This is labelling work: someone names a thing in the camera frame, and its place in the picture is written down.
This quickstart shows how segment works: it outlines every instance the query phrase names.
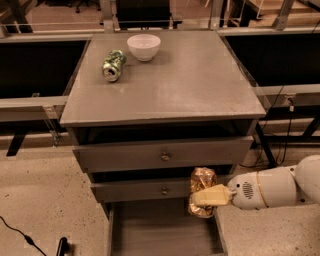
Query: gold wrapper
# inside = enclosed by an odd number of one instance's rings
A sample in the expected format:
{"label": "gold wrapper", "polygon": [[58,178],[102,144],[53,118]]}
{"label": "gold wrapper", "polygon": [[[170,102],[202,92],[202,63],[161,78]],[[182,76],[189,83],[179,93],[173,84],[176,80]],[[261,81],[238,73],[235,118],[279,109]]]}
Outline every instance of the gold wrapper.
{"label": "gold wrapper", "polygon": [[[217,184],[217,175],[214,170],[203,167],[196,167],[191,174],[190,195],[205,188],[210,188]],[[191,203],[189,197],[189,213],[200,218],[210,218],[214,214],[213,206],[198,207]]]}

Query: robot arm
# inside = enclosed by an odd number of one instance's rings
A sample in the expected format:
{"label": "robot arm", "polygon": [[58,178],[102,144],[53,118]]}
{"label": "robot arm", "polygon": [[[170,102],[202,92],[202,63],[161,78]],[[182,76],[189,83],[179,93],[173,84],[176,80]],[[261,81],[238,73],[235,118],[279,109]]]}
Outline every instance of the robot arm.
{"label": "robot arm", "polygon": [[320,155],[304,158],[298,165],[237,175],[222,184],[193,193],[198,207],[232,203],[244,209],[320,204]]}

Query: soda can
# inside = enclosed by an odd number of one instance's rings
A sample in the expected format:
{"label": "soda can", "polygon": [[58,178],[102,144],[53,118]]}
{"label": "soda can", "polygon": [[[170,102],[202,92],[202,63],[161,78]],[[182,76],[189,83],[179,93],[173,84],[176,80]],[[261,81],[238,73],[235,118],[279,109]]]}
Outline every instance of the soda can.
{"label": "soda can", "polygon": [[121,76],[123,65],[126,63],[126,56],[120,50],[113,50],[105,58],[102,66],[102,74],[109,82],[115,82]]}

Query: cabinet top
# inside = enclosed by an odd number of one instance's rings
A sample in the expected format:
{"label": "cabinet top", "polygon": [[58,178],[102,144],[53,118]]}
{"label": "cabinet top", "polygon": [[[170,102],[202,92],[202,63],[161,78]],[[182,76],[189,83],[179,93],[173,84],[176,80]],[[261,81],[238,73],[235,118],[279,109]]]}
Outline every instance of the cabinet top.
{"label": "cabinet top", "polygon": [[[148,62],[129,51],[132,33],[94,35],[82,60],[61,124],[66,127],[259,118],[250,83],[214,31],[148,31],[161,39]],[[111,50],[127,62],[118,81],[102,75]]]}

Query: drawer handle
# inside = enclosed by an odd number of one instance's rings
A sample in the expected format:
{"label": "drawer handle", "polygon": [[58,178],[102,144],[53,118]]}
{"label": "drawer handle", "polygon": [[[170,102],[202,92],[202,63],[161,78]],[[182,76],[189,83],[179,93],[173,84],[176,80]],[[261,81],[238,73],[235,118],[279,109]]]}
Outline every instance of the drawer handle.
{"label": "drawer handle", "polygon": [[162,156],[161,156],[161,159],[163,161],[169,161],[171,159],[171,155],[169,153],[163,152]]}
{"label": "drawer handle", "polygon": [[165,188],[165,187],[162,188],[161,194],[164,195],[164,196],[168,195],[168,189]]}

